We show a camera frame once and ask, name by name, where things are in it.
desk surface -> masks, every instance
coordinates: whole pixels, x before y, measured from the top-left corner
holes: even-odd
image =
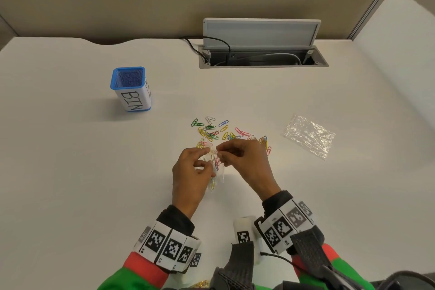
[[[0,52],[0,287],[95,289],[171,202],[171,167],[204,116],[268,136],[279,185],[362,276],[435,270],[434,132],[353,42],[316,45],[328,68],[206,70],[180,40],[14,38]],[[153,106],[132,114],[109,83],[137,65]],[[280,136],[293,113],[336,133],[326,160]],[[262,214],[225,174],[193,216],[207,253],[194,281],[227,262],[234,218]],[[282,280],[296,280],[284,261],[255,267],[258,284]]]

forearm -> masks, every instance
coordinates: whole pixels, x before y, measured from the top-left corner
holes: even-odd
[[[283,206],[286,202],[288,202],[292,198],[293,197],[289,192],[283,190],[271,196],[270,198],[266,199],[263,202],[264,217],[265,218],[269,217],[273,212],[278,210],[281,206]],[[336,270],[342,272],[343,274],[347,275],[354,281],[358,282],[366,290],[373,289],[373,286],[369,282],[364,280],[348,263],[342,260],[332,247],[324,243],[324,235],[317,226],[313,227],[313,232],[318,242],[322,245],[323,251],[325,252],[332,266]],[[305,266],[302,264],[301,258],[299,257],[299,255],[297,255],[296,250],[293,247],[287,249],[287,253],[291,255],[293,263],[295,263],[297,266],[301,267],[302,269],[306,269]],[[323,282],[305,273],[301,273],[297,268],[295,268],[295,272],[301,283],[312,284],[315,286],[323,287],[327,290],[327,287]]]
[[[157,218],[166,226],[191,236],[195,226],[180,210],[169,205]],[[166,282],[169,271],[161,269],[136,252],[131,252],[124,265],[101,284],[98,290],[158,290]]]

gray cable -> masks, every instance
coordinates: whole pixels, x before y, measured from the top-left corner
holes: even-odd
[[[398,277],[398,276],[412,276],[417,279],[420,279],[426,283],[429,283],[434,289],[435,289],[435,282],[428,278],[427,276],[421,275],[420,273],[413,272],[413,271],[399,271],[391,274],[389,277],[387,277],[376,290],[386,290],[391,286],[391,283]]]
[[[237,58],[235,61],[246,60],[247,58],[254,58],[254,57],[257,57],[257,56],[269,56],[269,55],[291,55],[291,56],[294,56],[295,58],[297,58],[297,60],[299,61],[299,64],[302,65],[301,59],[297,55],[291,54],[291,53],[268,53],[268,54],[251,55],[251,56],[246,56],[244,58]],[[225,61],[216,63],[214,65],[214,67],[216,67],[217,65],[220,65],[222,63],[225,63]]]

blue mesh pen holder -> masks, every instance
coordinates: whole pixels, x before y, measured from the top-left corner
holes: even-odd
[[[110,88],[115,90],[125,110],[134,112],[151,109],[151,90],[144,67],[116,68]]]

blue paper clip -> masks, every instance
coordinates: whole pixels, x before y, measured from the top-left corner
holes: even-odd
[[[225,125],[226,123],[228,123],[228,120],[221,122],[218,126],[221,127],[222,125]]]

